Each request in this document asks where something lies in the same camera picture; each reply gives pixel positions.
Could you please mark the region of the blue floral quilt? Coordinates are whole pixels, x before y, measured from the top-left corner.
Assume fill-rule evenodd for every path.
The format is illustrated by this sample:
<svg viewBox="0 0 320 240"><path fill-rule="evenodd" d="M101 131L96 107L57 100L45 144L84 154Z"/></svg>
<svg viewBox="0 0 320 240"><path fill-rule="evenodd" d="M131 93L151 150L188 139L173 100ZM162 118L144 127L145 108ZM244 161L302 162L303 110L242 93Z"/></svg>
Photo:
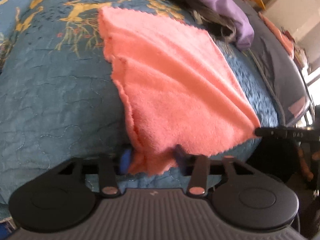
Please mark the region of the blue floral quilt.
<svg viewBox="0 0 320 240"><path fill-rule="evenodd" d="M129 142L98 33L106 5L195 24L167 0L1 0L1 219L19 186Z"/></svg>

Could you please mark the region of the purple sweatshirt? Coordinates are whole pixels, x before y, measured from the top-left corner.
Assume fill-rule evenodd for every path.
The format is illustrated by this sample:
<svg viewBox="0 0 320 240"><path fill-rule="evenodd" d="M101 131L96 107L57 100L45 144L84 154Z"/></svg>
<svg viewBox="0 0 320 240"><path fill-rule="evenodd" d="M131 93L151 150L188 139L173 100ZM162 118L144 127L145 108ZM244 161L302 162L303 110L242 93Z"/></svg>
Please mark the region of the purple sweatshirt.
<svg viewBox="0 0 320 240"><path fill-rule="evenodd" d="M204 5L213 9L222 16L226 16L233 21L236 27L236 38L233 41L239 50L251 47L254 39L254 30L246 16L233 0L200 0Z"/></svg>

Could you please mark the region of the pink fleece cloth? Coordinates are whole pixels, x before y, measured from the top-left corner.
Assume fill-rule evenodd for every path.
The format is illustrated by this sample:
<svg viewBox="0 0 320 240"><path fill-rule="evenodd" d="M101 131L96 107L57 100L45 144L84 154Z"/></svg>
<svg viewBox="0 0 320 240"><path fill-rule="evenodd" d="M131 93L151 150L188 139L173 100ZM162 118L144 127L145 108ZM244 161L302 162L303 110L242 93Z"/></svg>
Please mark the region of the pink fleece cloth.
<svg viewBox="0 0 320 240"><path fill-rule="evenodd" d="M266 26L270 29L270 31L274 34L274 36L278 39L281 45L284 47L286 52L288 53L291 59L294 59L294 45L293 42L283 34L280 29L278 29L268 18L266 18L262 13L258 13L259 17L263 20Z"/></svg>
<svg viewBox="0 0 320 240"><path fill-rule="evenodd" d="M174 167L176 145L210 157L254 137L260 121L207 31L112 7L98 22L134 149L131 174Z"/></svg>

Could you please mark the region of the grey garment under sweatshirt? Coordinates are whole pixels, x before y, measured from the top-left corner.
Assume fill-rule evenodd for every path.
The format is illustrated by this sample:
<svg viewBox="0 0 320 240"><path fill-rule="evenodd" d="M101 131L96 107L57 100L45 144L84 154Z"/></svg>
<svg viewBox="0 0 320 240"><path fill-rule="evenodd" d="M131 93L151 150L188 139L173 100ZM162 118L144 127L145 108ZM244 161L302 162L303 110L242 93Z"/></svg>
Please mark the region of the grey garment under sweatshirt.
<svg viewBox="0 0 320 240"><path fill-rule="evenodd" d="M222 16L204 5L200 0L176 0L184 7L188 8L195 21L204 25L208 30L220 40L226 43L235 41L236 27L232 20Z"/></svg>

